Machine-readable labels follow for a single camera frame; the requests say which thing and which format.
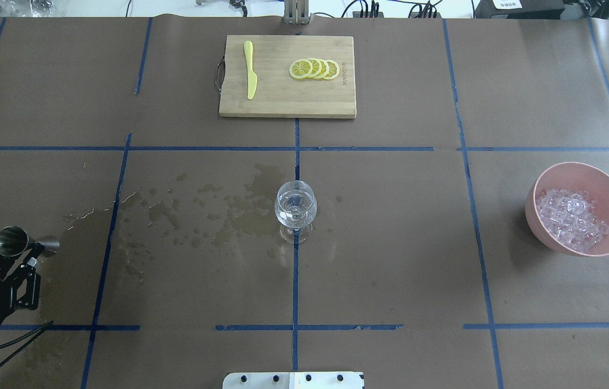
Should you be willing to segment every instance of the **pink bowl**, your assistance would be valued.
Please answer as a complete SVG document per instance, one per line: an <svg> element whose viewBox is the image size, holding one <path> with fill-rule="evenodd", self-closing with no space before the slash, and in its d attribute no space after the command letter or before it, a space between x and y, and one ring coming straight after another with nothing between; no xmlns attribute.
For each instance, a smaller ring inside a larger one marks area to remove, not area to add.
<svg viewBox="0 0 609 389"><path fill-rule="evenodd" d="M539 219L536 198L549 189L568 189L590 193L589 200L596 201L593 214L609 225L609 176L591 165L579 162L563 162L553 165L537 178L527 194L525 216L532 233L554 251L580 257L603 257L609 255L609 235L590 249L579 253L559 243Z"/></svg>

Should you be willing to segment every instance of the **yellow knife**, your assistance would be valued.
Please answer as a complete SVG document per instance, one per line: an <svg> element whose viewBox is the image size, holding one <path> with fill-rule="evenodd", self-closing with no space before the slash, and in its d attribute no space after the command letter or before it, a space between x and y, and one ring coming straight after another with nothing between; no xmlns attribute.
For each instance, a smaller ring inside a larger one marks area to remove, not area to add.
<svg viewBox="0 0 609 389"><path fill-rule="evenodd" d="M254 44L252 41L244 42L244 57L247 59L247 98L253 99L257 92L257 74L254 73Z"/></svg>

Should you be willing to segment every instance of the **metal jigger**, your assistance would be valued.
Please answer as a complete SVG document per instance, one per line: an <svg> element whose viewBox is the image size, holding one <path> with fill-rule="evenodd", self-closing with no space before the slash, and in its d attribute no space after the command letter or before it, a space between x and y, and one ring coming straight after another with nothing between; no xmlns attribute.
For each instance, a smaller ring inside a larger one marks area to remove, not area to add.
<svg viewBox="0 0 609 389"><path fill-rule="evenodd" d="M0 231L0 254L5 257L18 257L37 243L45 247L43 255L46 257L54 256L59 251L59 239L56 237L32 239L24 229L17 226L4 227Z"/></svg>

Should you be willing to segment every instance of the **wooden cutting board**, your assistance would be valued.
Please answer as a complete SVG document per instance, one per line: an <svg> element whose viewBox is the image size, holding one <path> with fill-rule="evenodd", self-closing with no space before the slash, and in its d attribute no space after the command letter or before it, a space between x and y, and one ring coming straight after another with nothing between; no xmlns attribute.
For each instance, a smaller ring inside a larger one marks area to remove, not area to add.
<svg viewBox="0 0 609 389"><path fill-rule="evenodd" d="M247 99L244 42L254 44L256 94ZM340 64L331 81L294 79L290 64L316 57ZM225 46L225 81L220 94L220 116L243 118L344 118L357 115L354 91L353 37L308 35L228 35Z"/></svg>

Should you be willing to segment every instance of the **clear plastic wrap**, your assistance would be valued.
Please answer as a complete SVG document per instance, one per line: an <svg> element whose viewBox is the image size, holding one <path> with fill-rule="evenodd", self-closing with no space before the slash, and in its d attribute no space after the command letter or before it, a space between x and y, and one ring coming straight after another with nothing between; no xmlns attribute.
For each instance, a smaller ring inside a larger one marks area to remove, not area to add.
<svg viewBox="0 0 609 389"><path fill-rule="evenodd" d="M0 0L0 17L53 17L55 0Z"/></svg>

